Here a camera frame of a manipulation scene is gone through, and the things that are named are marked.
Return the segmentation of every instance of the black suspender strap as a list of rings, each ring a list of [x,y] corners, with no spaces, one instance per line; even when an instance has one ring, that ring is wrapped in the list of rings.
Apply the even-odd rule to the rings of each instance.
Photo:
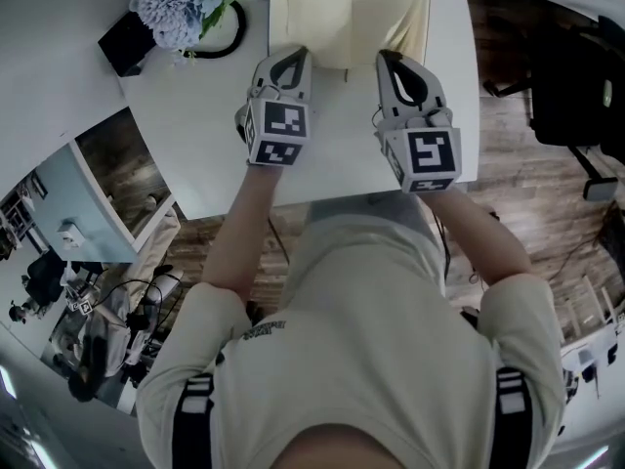
[[[496,402],[490,469],[526,469],[532,439],[532,408],[522,373],[508,367],[497,371]]]
[[[173,469],[201,467],[210,469],[210,415],[213,409],[213,376],[205,373],[187,383],[174,417],[172,441]]]

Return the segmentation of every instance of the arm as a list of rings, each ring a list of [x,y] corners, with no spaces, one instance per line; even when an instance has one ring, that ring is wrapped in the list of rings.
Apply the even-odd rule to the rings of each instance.
[[[204,264],[202,281],[249,297],[282,169],[250,166]]]
[[[468,196],[454,189],[421,197],[488,285],[531,273],[529,256],[519,240]]]

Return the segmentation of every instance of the desk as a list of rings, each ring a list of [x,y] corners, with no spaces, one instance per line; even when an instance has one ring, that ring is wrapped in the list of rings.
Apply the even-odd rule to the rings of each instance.
[[[146,145],[188,219],[228,212],[245,174],[246,146],[234,128],[255,68],[268,54],[269,3],[245,4],[249,25],[242,46],[218,61],[173,66],[154,50],[140,76],[122,88]],[[467,0],[431,0],[425,66],[440,80],[454,126],[462,132],[463,175],[474,181],[479,160],[479,83]],[[373,137],[379,104],[373,66],[316,70],[312,142],[287,169],[276,205],[399,188]]]

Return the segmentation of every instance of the wooden floor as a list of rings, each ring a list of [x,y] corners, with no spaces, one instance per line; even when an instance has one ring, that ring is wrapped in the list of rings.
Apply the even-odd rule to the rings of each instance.
[[[495,80],[506,86],[525,77],[526,59],[514,35],[498,31],[491,18],[511,21],[528,30],[542,21],[584,24],[586,19],[540,0],[469,0],[476,36],[480,83]],[[587,180],[583,169],[566,149],[538,144],[528,128],[530,98],[517,94],[507,99],[489,97],[482,89],[480,102],[481,144],[479,180],[469,185],[469,195],[494,208],[502,222],[523,242],[536,272],[546,279],[563,266],[568,254],[579,248],[562,272],[551,281],[562,329],[572,336],[566,301],[573,305],[584,332],[599,324],[595,306],[589,300],[582,276],[587,274],[597,289],[605,286],[612,300],[623,297],[623,282],[608,255],[590,240],[599,231],[607,204],[582,199]],[[91,131],[81,141],[91,154],[90,163],[104,186],[115,196],[116,206],[132,218],[148,192],[163,192],[164,182],[139,137],[132,116],[122,111],[114,119]],[[292,253],[303,231],[307,205],[281,207],[272,212],[273,221]],[[167,263],[185,270],[184,287],[200,280],[204,257],[219,231],[223,218],[187,222],[174,240]],[[480,283],[471,284],[472,268],[451,242],[453,254],[447,295],[455,306],[479,306]],[[265,252],[253,292],[255,301],[275,311],[288,267],[268,230]],[[166,309],[171,307],[172,298]],[[171,326],[173,311],[165,327]]]

